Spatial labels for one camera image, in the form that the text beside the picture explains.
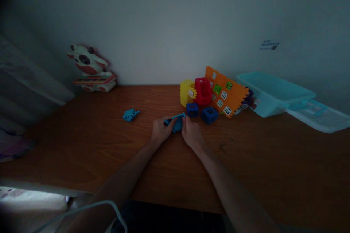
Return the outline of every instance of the cow figurine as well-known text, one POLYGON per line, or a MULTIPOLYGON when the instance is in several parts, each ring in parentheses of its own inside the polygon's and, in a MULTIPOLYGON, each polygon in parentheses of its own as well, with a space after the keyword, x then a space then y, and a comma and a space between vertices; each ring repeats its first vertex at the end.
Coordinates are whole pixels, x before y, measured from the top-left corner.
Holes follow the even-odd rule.
POLYGON ((83 77, 75 80, 73 83, 81 86, 85 91, 103 91, 108 92, 116 85, 116 76, 109 71, 104 71, 108 63, 95 55, 92 47, 87 49, 84 46, 74 44, 70 48, 72 52, 67 55, 75 60, 75 65, 83 72, 83 77))

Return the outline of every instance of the blue building block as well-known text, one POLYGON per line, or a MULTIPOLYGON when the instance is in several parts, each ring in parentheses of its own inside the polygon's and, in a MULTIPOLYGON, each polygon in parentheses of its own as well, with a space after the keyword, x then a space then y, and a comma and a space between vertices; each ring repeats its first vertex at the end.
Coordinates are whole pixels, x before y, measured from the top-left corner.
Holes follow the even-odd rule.
POLYGON ((125 111, 123 115, 123 119, 127 122, 133 121, 133 119, 136 117, 136 115, 140 113, 140 111, 135 111, 134 109, 129 109, 125 111))
POLYGON ((186 104, 187 109, 187 115, 189 117, 198 117, 199 116, 199 109, 196 103, 188 103, 186 104))
POLYGON ((170 124, 170 122, 171 122, 174 118, 178 118, 178 119, 176 120, 176 123, 175 123, 174 127, 172 128, 173 133, 176 133, 176 132, 182 130, 182 118, 183 118, 183 117, 184 117, 184 118, 186 117, 185 113, 182 113, 182 114, 180 114, 180 115, 173 116, 171 119, 166 119, 166 120, 164 120, 164 122, 165 122, 166 125, 168 126, 168 125, 170 124))
POLYGON ((212 107, 207 107, 202 110, 201 118, 207 125, 215 122, 215 120, 217 120, 218 117, 219 113, 212 107))

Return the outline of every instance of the dark blue cube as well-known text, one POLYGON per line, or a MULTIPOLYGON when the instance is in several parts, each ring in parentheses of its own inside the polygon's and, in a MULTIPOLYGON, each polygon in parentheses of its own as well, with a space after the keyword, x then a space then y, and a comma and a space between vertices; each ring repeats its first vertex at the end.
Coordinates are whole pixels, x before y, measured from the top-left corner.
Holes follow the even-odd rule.
POLYGON ((215 120, 217 120, 218 117, 219 113, 212 107, 207 107, 202 110, 201 118, 207 125, 215 122, 215 120))
POLYGON ((187 115, 189 117, 198 117, 199 116, 199 109, 196 103, 189 103, 186 104, 187 109, 187 115))

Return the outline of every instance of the cable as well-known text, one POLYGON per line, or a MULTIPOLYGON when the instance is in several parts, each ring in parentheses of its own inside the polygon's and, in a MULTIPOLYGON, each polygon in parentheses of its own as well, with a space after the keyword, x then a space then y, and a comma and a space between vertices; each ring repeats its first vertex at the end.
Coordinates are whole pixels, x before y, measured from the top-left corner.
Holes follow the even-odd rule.
POLYGON ((45 223, 44 225, 40 226, 38 229, 36 229, 35 231, 33 231, 32 233, 39 233, 40 231, 42 231, 44 228, 46 228, 48 225, 52 224, 53 222, 57 221, 57 220, 60 220, 61 218, 64 218, 65 216, 68 216, 68 215, 72 215, 74 213, 77 213, 77 212, 80 212, 82 210, 85 210, 85 209, 89 209, 89 208, 93 208, 95 206, 99 206, 99 205, 103 205, 103 204, 110 204, 116 214, 117 214, 117 217, 120 221, 120 223, 123 225, 124 227, 124 230, 125 230, 125 233, 128 233, 128 227, 125 223, 125 221, 123 220, 120 212, 119 212, 119 209, 117 207, 117 205, 112 201, 112 200, 103 200, 103 201, 99 201, 99 202, 96 202, 96 203, 93 203, 93 204, 90 204, 90 205, 86 205, 86 206, 83 206, 81 208, 77 208, 77 209, 74 209, 74 210, 71 210, 71 211, 68 211, 67 213, 64 213, 62 215, 59 215, 57 217, 55 217, 54 219, 50 220, 49 222, 45 223))

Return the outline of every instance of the light blue plastic box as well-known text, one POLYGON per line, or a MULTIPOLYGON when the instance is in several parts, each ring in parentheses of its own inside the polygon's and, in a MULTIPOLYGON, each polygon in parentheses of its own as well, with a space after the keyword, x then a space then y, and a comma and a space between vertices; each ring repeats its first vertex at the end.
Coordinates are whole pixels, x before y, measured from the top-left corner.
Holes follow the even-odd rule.
POLYGON ((237 82, 254 92, 256 107, 250 108, 261 117, 281 114, 292 104, 316 97, 304 87, 261 72, 238 75, 237 82))

